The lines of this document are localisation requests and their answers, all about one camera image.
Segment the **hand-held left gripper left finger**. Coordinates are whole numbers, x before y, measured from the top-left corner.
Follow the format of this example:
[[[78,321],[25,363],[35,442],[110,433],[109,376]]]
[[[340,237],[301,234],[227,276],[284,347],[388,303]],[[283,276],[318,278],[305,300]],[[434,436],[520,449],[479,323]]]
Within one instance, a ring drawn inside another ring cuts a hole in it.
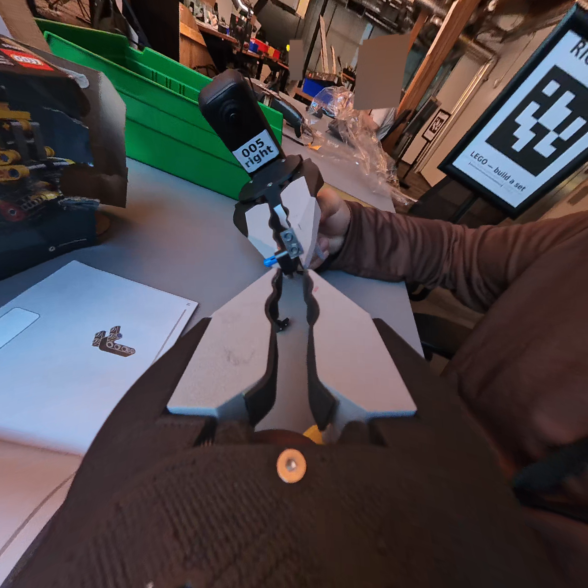
[[[168,400],[170,413],[255,426],[270,412],[281,291],[282,271],[272,269],[212,314]]]

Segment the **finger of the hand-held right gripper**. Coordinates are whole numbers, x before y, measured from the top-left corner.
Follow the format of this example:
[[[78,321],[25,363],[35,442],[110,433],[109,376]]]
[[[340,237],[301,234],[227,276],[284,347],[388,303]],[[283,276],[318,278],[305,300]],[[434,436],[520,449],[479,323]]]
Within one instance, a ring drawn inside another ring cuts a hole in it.
[[[263,260],[276,252],[285,251],[280,233],[292,228],[283,204],[254,205],[245,213],[247,238],[261,254]]]
[[[300,240],[304,253],[299,256],[300,265],[309,269],[313,256],[320,221],[320,209],[316,197],[308,188],[305,177],[291,182],[281,192],[282,204],[288,210],[288,221]]]

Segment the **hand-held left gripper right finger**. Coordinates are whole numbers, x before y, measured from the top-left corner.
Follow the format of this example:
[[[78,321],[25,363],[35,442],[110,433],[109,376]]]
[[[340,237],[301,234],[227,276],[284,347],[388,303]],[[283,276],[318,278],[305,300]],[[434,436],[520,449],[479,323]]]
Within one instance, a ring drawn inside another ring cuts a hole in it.
[[[319,430],[412,417],[416,404],[382,334],[390,330],[313,270],[303,277],[309,406]]]

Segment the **black two-hole lego piece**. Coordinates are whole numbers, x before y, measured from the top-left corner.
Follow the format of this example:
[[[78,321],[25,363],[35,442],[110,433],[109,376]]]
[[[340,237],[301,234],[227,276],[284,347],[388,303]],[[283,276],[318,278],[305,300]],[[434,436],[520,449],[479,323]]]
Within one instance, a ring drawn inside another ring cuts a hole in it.
[[[302,244],[292,228],[282,231],[280,238],[290,259],[298,258],[304,253]]]

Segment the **black connector with blue pin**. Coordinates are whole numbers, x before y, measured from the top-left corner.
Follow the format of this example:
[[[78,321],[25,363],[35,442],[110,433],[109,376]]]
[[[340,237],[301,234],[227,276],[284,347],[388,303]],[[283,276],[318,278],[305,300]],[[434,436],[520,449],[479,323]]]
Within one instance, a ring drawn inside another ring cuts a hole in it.
[[[294,273],[300,271],[299,257],[292,258],[287,251],[276,252],[263,260],[263,265],[266,268],[281,269],[287,275],[292,276]]]

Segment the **dark printed lego box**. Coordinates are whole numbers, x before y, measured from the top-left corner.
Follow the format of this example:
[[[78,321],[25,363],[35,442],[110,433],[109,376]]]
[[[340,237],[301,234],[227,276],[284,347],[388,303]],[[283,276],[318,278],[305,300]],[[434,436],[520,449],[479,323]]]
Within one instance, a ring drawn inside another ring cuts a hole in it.
[[[1,279],[106,230],[126,207],[126,106],[104,73],[1,36]]]

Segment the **person's right hand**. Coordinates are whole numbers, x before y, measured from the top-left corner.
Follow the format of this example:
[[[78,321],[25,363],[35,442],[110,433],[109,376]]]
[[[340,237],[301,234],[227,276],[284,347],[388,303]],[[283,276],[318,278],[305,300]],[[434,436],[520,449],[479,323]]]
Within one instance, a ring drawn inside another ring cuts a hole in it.
[[[309,265],[313,270],[319,269],[340,253],[345,244],[351,218],[349,206],[333,187],[322,186],[316,200],[320,209],[320,221]]]

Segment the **black handheld device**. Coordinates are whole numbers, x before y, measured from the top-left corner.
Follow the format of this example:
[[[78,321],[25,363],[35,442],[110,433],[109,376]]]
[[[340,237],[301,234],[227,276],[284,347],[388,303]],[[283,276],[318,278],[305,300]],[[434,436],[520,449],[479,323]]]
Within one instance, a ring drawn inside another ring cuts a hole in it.
[[[263,103],[282,114],[283,120],[293,129],[296,138],[301,139],[303,133],[307,130],[303,114],[288,101],[280,98],[278,93],[264,90],[263,94]]]

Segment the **green plastic bin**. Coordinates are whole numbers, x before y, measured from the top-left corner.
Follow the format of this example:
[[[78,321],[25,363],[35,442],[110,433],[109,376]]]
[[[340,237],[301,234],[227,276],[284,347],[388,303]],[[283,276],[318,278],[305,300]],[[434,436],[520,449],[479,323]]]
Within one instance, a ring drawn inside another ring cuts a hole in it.
[[[178,95],[156,101],[121,98],[129,158],[238,199],[249,177],[204,119],[198,102]]]
[[[115,33],[35,19],[51,51],[104,73],[121,96],[156,101],[178,95],[198,101],[210,78],[150,48],[136,49]]]

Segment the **clear plastic bags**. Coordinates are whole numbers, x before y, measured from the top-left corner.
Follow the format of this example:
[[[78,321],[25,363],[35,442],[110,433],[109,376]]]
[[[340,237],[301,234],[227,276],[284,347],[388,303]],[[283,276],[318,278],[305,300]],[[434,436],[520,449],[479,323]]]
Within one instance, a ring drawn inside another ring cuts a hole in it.
[[[378,137],[379,127],[369,111],[355,109],[354,97],[343,86],[330,86],[313,98],[305,115],[312,136],[308,147],[358,172],[373,193],[408,210],[416,200],[401,191],[396,164]]]

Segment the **white instruction booklet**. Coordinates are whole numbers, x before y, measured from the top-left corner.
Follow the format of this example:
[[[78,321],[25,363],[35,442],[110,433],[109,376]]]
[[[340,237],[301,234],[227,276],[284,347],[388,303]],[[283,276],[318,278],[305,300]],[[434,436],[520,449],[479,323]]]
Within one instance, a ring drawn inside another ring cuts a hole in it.
[[[1,306],[1,581],[198,303],[69,262]]]

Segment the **person in brown sweater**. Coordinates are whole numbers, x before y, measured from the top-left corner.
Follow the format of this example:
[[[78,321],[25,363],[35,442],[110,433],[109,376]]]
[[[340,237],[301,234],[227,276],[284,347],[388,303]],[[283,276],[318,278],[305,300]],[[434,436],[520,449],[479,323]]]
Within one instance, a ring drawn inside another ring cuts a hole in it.
[[[587,213],[507,227],[450,226],[438,285],[483,312],[450,374],[527,496],[587,514],[587,460],[531,486],[587,440]]]

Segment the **brown cardboard box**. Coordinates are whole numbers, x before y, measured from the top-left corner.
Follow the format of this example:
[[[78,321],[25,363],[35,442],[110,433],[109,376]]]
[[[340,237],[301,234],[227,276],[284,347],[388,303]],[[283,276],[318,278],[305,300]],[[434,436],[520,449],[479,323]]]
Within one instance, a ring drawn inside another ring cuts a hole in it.
[[[26,1],[1,1],[1,35],[51,53]]]

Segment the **black framed sign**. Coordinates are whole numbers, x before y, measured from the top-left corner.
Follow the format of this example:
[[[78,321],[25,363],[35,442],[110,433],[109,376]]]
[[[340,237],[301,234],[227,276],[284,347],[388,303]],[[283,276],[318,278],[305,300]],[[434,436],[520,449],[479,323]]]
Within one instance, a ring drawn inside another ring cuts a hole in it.
[[[512,219],[587,162],[587,10],[565,14],[438,166]]]

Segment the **small framed wall tag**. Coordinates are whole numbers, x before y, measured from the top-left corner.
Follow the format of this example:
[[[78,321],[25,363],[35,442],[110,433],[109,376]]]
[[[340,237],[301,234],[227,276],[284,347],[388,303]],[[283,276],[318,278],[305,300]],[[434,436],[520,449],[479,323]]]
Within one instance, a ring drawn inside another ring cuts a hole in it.
[[[422,137],[426,142],[432,142],[440,131],[445,127],[446,122],[451,117],[451,113],[443,109],[439,109],[429,121],[428,125],[422,133]]]

